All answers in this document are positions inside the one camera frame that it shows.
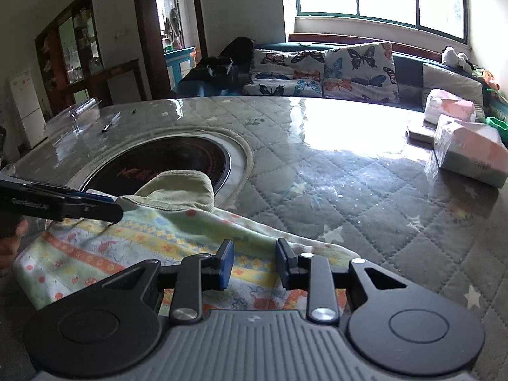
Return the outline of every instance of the quilted tablecloth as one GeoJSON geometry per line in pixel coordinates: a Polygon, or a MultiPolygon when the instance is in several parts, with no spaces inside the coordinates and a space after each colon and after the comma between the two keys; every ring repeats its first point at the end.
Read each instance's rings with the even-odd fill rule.
{"type": "MultiPolygon", "coordinates": [[[[101,115],[65,156],[45,143],[17,173],[64,184],[119,143],[180,126],[228,128],[255,160],[223,209],[340,244],[469,308],[487,331],[474,374],[508,379],[508,188],[439,170],[432,151],[406,138],[408,121],[421,114],[341,100],[218,97],[117,105],[101,115]],[[118,111],[118,127],[101,136],[118,111]]],[[[1,312],[0,336],[12,345],[30,315],[21,303],[1,312]]],[[[10,368],[3,379],[21,379],[14,374],[24,364],[2,359],[10,368]]]]}

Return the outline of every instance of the window sill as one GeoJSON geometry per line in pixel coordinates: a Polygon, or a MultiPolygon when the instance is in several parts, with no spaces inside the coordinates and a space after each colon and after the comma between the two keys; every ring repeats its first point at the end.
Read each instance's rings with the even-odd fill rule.
{"type": "Polygon", "coordinates": [[[471,47],[447,37],[402,25],[350,17],[296,16],[295,33],[322,33],[387,40],[435,53],[451,45],[457,53],[471,56],[471,47]]]}

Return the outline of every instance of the human hand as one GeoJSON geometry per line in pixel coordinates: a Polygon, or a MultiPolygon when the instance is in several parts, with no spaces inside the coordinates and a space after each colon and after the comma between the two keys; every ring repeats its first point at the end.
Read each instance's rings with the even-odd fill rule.
{"type": "Polygon", "coordinates": [[[0,276],[7,273],[12,261],[16,258],[18,253],[21,237],[26,234],[29,228],[29,223],[23,219],[16,227],[16,234],[9,238],[0,239],[0,276]]]}

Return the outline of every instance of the green window frame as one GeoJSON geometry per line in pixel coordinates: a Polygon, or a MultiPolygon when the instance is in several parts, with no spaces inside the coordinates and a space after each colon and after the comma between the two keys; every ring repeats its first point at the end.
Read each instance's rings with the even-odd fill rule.
{"type": "Polygon", "coordinates": [[[404,26],[404,27],[409,27],[409,28],[413,28],[413,29],[417,29],[417,30],[427,31],[429,33],[437,34],[441,37],[449,38],[449,39],[454,40],[456,42],[467,44],[467,38],[468,38],[467,0],[462,0],[462,3],[463,3],[463,19],[462,20],[464,23],[463,38],[456,37],[452,34],[444,33],[439,30],[435,30],[435,29],[432,29],[429,27],[422,26],[420,24],[420,0],[416,0],[416,25],[402,23],[402,22],[393,21],[393,20],[387,20],[386,18],[363,16],[360,14],[360,0],[356,0],[356,14],[344,14],[344,13],[336,13],[336,12],[303,12],[301,10],[300,0],[296,0],[296,9],[297,9],[297,14],[299,16],[346,17],[346,18],[358,18],[361,20],[374,20],[374,21],[379,21],[382,23],[395,24],[398,26],[404,26]]]}

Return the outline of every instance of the sofa backrest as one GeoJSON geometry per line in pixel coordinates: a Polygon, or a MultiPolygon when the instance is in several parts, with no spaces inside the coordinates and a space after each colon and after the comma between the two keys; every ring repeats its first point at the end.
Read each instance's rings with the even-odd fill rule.
{"type": "MultiPolygon", "coordinates": [[[[280,52],[299,52],[304,50],[318,50],[324,51],[329,49],[335,49],[343,44],[325,44],[325,43],[275,43],[275,44],[259,44],[256,46],[257,49],[266,49],[266,50],[277,50],[280,52]]],[[[470,75],[464,71],[460,71],[448,66],[445,66],[441,63],[438,63],[433,60],[424,59],[421,57],[411,56],[408,54],[402,53],[393,53],[393,60],[395,62],[395,73],[397,75],[397,82],[399,84],[399,89],[402,88],[400,86],[414,87],[418,88],[421,94],[421,89],[423,88],[423,64],[433,64],[435,66],[439,66],[450,70],[454,73],[458,73],[460,75],[469,77],[473,80],[476,80],[483,85],[483,93],[484,93],[484,107],[488,107],[489,105],[489,96],[485,89],[489,89],[489,86],[482,78],[470,75]]],[[[417,96],[417,93],[413,93],[411,97],[417,96]]]]}

